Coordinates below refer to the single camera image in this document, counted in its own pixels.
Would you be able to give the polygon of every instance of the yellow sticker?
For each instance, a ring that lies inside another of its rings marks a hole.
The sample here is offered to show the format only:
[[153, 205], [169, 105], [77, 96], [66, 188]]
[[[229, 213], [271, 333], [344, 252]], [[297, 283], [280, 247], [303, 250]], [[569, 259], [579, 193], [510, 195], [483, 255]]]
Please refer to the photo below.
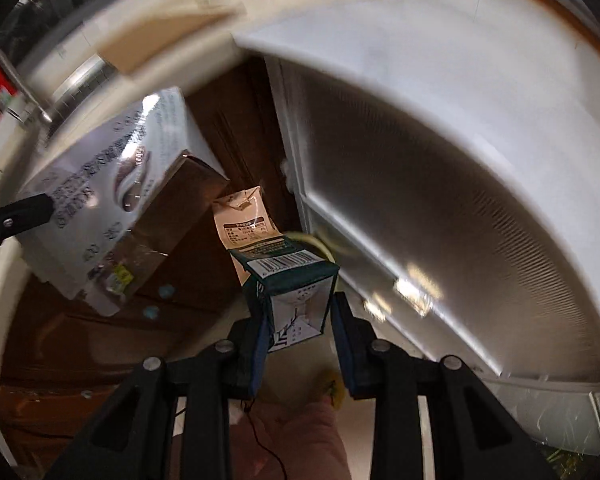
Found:
[[118, 278], [118, 280], [120, 281], [120, 283], [123, 285], [123, 290], [124, 288], [133, 281], [133, 274], [131, 272], [129, 272], [127, 270], [127, 268], [122, 265], [122, 264], [117, 264], [114, 268], [113, 268], [113, 272], [116, 275], [116, 277]]

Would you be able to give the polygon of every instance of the black cable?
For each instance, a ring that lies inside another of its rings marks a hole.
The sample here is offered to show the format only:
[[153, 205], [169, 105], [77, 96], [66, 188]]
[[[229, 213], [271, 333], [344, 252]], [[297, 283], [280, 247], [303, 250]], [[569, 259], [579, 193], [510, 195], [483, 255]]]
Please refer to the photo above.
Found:
[[11, 428], [12, 430], [20, 431], [22, 433], [27, 433], [32, 436], [38, 436], [41, 438], [62, 438], [64, 440], [73, 440], [74, 439], [74, 437], [72, 435], [40, 433], [39, 431], [28, 430], [27, 428], [23, 428], [20, 425], [13, 424], [12, 422], [5, 422], [4, 420], [0, 420], [0, 424], [3, 426], [6, 426], [7, 428]]
[[249, 404], [247, 406], [247, 403], [243, 401], [244, 404], [243, 404], [242, 410], [244, 411], [247, 418], [249, 419], [249, 423], [251, 424], [251, 429], [253, 430], [253, 436], [256, 439], [256, 444], [258, 444], [258, 446], [260, 446], [262, 449], [264, 449], [264, 451], [269, 453], [273, 458], [275, 458], [278, 461], [278, 463], [280, 464], [280, 467], [282, 468], [282, 475], [284, 476], [285, 480], [288, 480], [288, 476], [286, 475], [285, 465], [282, 463], [282, 460], [280, 460], [280, 457], [278, 455], [276, 455], [272, 450], [270, 450], [267, 446], [264, 446], [260, 442], [260, 440], [258, 440], [258, 433], [256, 432], [256, 426], [253, 423], [253, 421], [251, 420], [251, 409], [255, 402], [256, 402], [256, 399], [253, 399], [251, 401], [251, 404]]

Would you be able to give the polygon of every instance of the nutrition label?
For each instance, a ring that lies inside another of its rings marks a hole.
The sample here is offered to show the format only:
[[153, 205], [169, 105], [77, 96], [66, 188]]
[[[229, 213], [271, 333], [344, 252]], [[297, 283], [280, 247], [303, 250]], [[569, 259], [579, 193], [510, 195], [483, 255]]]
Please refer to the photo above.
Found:
[[224, 224], [223, 227], [229, 241], [236, 246], [255, 242], [267, 234], [267, 225], [262, 216], [239, 224]]

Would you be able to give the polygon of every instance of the screw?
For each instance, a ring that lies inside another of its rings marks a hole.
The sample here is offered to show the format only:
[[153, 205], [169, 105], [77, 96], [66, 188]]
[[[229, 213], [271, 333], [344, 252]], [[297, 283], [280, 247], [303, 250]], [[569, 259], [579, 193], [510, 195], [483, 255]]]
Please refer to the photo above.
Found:
[[442, 364], [445, 365], [449, 370], [459, 370], [462, 368], [462, 361], [455, 355], [448, 355], [442, 359]]
[[386, 339], [374, 339], [371, 342], [371, 348], [376, 352], [388, 352], [391, 348], [391, 343]]
[[142, 368], [150, 372], [157, 370], [160, 366], [162, 366], [162, 362], [159, 357], [148, 357], [142, 362]]
[[228, 339], [221, 339], [216, 343], [216, 350], [221, 354], [226, 354], [234, 349], [234, 343]]

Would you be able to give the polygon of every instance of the floor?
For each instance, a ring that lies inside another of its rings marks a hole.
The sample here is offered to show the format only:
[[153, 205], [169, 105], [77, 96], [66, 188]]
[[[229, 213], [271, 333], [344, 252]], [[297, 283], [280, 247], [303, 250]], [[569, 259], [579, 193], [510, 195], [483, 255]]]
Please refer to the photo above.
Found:
[[[418, 355], [408, 341], [397, 331], [387, 325], [380, 325], [369, 316], [357, 302], [357, 295], [347, 290], [347, 297], [356, 316], [365, 317], [374, 324], [379, 337], [392, 341], [412, 355]], [[244, 300], [237, 298], [224, 316], [202, 338], [183, 346], [172, 358], [184, 358], [197, 354], [206, 346], [225, 338], [234, 321], [248, 317]], [[331, 325], [325, 328], [325, 333], [291, 348], [274, 352], [267, 357], [266, 370], [263, 380], [263, 390], [267, 395], [273, 394], [280, 403], [288, 408], [300, 408], [310, 394], [314, 379], [325, 368], [338, 368], [338, 358], [335, 351]], [[433, 480], [433, 450], [430, 440], [429, 418], [426, 410], [426, 400], [418, 399], [421, 407], [421, 431], [423, 436], [423, 457], [425, 479]], [[235, 420], [238, 408], [230, 407], [230, 417]], [[347, 451], [349, 469], [352, 480], [369, 478], [374, 431], [374, 400], [353, 400], [348, 395], [337, 414], [338, 430]], [[183, 416], [176, 421], [175, 433], [182, 432]]]

